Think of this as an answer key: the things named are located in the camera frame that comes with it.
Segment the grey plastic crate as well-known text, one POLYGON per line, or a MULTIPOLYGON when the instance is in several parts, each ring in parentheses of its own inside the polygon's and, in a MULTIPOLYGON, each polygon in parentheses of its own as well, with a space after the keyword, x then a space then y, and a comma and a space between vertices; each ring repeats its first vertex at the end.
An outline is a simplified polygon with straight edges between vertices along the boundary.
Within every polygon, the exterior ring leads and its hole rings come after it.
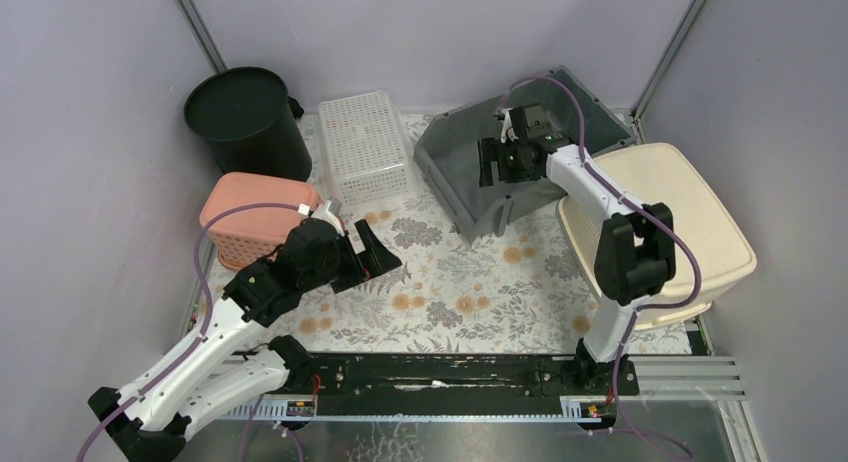
MULTIPOLYGON (((576 96, 586 121, 586 149, 601 155, 636 143, 626 122, 605 106, 564 66, 545 72, 576 96)), ((478 141, 497 138, 498 95, 435 116, 415 145, 414 160, 460 234, 472 242, 504 234, 510 223, 565 196, 554 183, 540 179, 518 184, 479 186, 478 141)))

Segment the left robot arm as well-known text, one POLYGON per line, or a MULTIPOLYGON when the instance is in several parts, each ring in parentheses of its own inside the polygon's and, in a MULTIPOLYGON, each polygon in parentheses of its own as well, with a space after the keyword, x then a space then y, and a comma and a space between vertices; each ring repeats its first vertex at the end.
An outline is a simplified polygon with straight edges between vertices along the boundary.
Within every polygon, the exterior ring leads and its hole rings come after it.
POLYGON ((313 357, 293 336, 276 336, 238 367, 213 371, 282 315, 304 294, 323 286, 341 293, 402 265, 368 223, 355 229, 358 252, 340 220, 310 217, 286 241, 236 273, 202 323, 159 362, 121 388, 102 387, 88 400, 106 432, 129 461, 172 461, 201 429, 237 406, 282 389, 312 384, 313 357))

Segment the white perforated plastic basket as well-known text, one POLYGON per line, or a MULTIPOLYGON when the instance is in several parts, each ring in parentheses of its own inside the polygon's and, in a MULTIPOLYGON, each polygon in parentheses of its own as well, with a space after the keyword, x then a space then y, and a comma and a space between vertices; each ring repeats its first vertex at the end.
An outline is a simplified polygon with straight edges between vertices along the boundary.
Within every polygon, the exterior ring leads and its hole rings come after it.
POLYGON ((413 197, 420 192, 412 145, 384 90, 318 105, 324 177, 348 206, 413 197))

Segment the large black cylindrical container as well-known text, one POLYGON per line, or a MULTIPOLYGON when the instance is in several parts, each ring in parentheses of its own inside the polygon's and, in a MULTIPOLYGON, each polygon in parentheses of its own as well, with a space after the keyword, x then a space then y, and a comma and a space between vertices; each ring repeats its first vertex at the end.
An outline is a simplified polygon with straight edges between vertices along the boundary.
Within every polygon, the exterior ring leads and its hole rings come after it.
POLYGON ((313 161, 292 117, 289 90, 261 67, 236 67, 201 82, 187 97, 183 117, 219 170, 305 182, 313 161))

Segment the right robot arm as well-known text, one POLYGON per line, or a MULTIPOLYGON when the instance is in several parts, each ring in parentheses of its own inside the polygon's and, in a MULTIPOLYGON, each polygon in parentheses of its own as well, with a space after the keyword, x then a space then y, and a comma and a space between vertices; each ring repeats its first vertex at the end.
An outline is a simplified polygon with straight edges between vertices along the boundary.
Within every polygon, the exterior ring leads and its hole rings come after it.
POLYGON ((631 200, 602 171, 583 141, 555 131, 538 104, 499 109, 495 138, 478 142, 479 184, 546 178, 567 192, 599 229, 592 273, 601 297, 592 328, 575 351, 573 378, 597 394, 613 380, 639 313, 676 274, 673 217, 663 203, 631 200))

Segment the pink perforated basket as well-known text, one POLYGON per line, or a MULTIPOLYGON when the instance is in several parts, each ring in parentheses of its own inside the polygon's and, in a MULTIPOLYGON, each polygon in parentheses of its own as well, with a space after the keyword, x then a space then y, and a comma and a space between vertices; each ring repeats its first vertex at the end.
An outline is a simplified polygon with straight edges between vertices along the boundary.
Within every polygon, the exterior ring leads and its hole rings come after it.
POLYGON ((315 209, 321 202, 317 189, 307 182, 231 172, 214 186, 200 212, 199 222, 206 225, 224 211, 241 206, 271 205, 226 216, 208 230, 222 265, 238 271, 286 240, 302 220, 297 212, 300 206, 315 209))

